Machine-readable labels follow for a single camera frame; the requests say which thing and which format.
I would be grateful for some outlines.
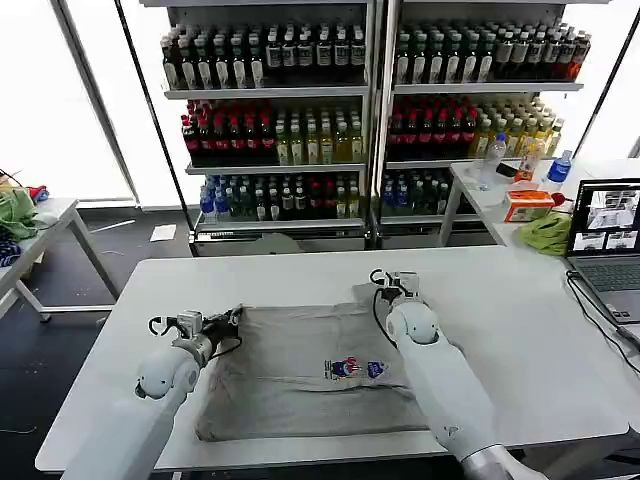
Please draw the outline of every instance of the laptop keyboard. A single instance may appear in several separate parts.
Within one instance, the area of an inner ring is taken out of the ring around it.
[[[640,290],[640,263],[580,265],[580,271],[601,292]]]

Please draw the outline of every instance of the orange box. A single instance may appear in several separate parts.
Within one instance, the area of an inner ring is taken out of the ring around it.
[[[541,190],[514,190],[507,192],[508,206],[505,222],[530,222],[544,217],[554,207],[551,195]]]

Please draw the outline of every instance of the laptop screen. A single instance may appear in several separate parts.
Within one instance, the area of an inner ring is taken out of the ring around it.
[[[640,253],[640,179],[583,180],[567,256]]]

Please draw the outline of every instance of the small white table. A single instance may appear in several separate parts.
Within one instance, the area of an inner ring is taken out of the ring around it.
[[[151,317],[185,309],[212,314],[238,303],[297,306],[353,301],[351,286],[366,283],[375,268],[420,274],[421,291],[439,314],[443,330],[462,347],[496,406],[498,438],[505,445],[565,445],[572,452],[582,441],[625,438],[629,422],[627,412],[617,408],[618,387],[605,382],[594,366],[619,358],[567,296],[560,264],[550,267],[501,246],[166,259],[146,260],[136,267],[58,413],[36,467],[62,472],[94,421],[117,399],[133,395],[140,361],[171,341],[149,333]],[[590,350],[583,349],[577,338],[590,340]],[[179,410],[157,471],[443,453],[428,431],[201,442],[194,425],[211,370],[211,366],[205,369]],[[640,405],[640,394],[636,401]],[[579,455],[560,468],[554,464],[550,468],[560,478],[608,453],[598,449],[591,456]]]
[[[100,256],[91,239],[91,234],[76,210],[77,204],[78,201],[73,198],[50,198],[38,203],[36,212],[56,218],[58,220],[57,223],[46,230],[40,230],[35,237],[21,241],[19,243],[22,248],[20,257],[13,265],[0,268],[0,298],[5,297],[11,289],[15,288],[20,296],[41,315],[42,321],[48,321],[51,318],[51,314],[54,313],[110,311],[112,308],[111,305],[44,307],[20,280],[20,277],[67,227],[73,232],[76,240],[111,295],[116,300],[120,296],[121,288],[100,260]]]
[[[519,162],[510,163],[517,167]],[[535,170],[535,182],[540,182],[540,180],[546,176],[551,163],[551,160],[540,162]],[[449,201],[440,227],[438,245],[441,247],[447,245],[456,210],[460,205],[461,195],[464,195],[498,245],[528,249],[528,247],[524,247],[514,236],[515,231],[523,224],[504,223],[507,209],[502,204],[502,201],[506,195],[508,186],[513,183],[513,179],[495,173],[490,178],[490,189],[482,191],[477,188],[478,183],[472,177],[472,169],[472,162],[453,163],[451,165],[450,170],[453,174],[453,185],[451,186]],[[595,162],[576,159],[573,162],[569,176],[562,185],[561,192],[566,198],[575,199],[581,180],[625,177],[640,177],[640,160],[636,158],[625,158]]]

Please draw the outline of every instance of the floor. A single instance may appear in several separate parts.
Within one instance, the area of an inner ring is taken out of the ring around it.
[[[121,209],[108,213],[85,210],[81,214],[89,230],[135,220],[133,224],[94,234],[104,261],[123,285],[141,260],[190,256],[187,227],[180,212],[145,214]],[[150,243],[154,227],[162,224],[177,225],[175,240]],[[46,252],[43,262],[34,266],[25,283],[45,305],[112,302],[70,232]],[[21,480],[54,477],[38,472],[34,459],[99,333],[96,321],[101,317],[101,314],[65,314],[54,317],[49,324],[41,324],[38,315],[18,301],[0,319],[0,451],[5,472],[13,472]],[[634,471],[640,471],[640,467],[604,462],[594,468],[593,475],[576,478],[603,478]],[[201,473],[195,478],[289,480],[300,476],[309,480],[462,478],[450,457],[236,470]],[[171,475],[152,477],[168,480]]]

